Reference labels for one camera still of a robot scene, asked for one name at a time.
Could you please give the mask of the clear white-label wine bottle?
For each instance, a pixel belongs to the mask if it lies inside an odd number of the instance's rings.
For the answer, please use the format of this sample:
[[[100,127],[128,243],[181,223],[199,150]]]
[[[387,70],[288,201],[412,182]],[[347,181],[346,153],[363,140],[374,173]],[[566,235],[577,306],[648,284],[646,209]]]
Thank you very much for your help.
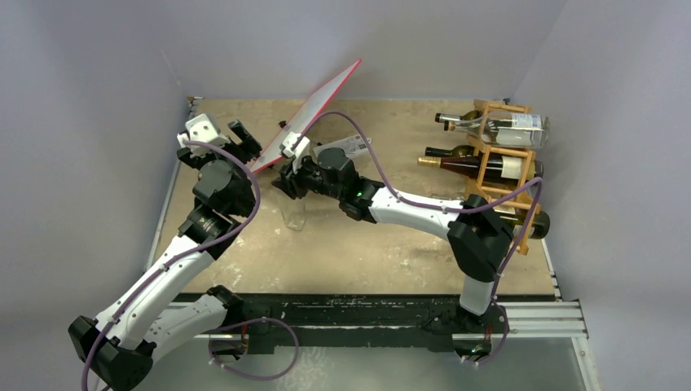
[[[533,150],[544,146],[551,129],[547,116],[507,111],[482,113],[473,121],[442,124],[445,131],[460,131],[490,145]]]

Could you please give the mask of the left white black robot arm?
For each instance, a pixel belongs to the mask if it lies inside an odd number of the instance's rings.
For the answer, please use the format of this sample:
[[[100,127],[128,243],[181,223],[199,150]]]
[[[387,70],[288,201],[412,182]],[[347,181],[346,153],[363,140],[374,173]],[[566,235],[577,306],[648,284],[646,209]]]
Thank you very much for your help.
[[[202,332],[232,333],[243,322],[240,299],[222,286],[169,314],[171,301],[231,246],[254,219],[261,192],[248,162],[261,144],[240,121],[222,134],[206,115],[189,120],[178,135],[178,159],[195,169],[194,206],[162,255],[119,299],[68,329],[83,361],[81,386],[97,375],[110,390],[135,388],[153,365]]]

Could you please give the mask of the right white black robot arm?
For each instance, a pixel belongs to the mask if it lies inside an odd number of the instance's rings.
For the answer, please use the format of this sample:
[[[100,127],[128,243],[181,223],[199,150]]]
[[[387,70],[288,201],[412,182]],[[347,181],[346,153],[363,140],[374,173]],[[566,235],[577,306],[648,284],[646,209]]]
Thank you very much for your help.
[[[464,273],[457,319],[470,332],[490,318],[496,275],[510,244],[512,228],[474,195],[465,202],[436,200],[390,190],[383,182],[359,174],[354,162],[337,148],[321,151],[317,159],[305,156],[279,170],[272,185],[292,200],[313,192],[337,200],[339,209],[355,221],[389,223],[446,240]]]

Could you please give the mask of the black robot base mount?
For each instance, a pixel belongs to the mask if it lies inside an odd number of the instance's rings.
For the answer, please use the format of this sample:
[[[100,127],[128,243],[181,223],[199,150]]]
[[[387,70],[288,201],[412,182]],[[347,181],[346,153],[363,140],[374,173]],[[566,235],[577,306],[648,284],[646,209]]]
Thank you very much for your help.
[[[225,323],[278,319],[211,332],[219,354],[244,338],[250,354],[278,347],[422,348],[481,359],[500,346],[508,316],[492,304],[484,315],[466,314],[460,298],[445,294],[279,294],[242,293]]]

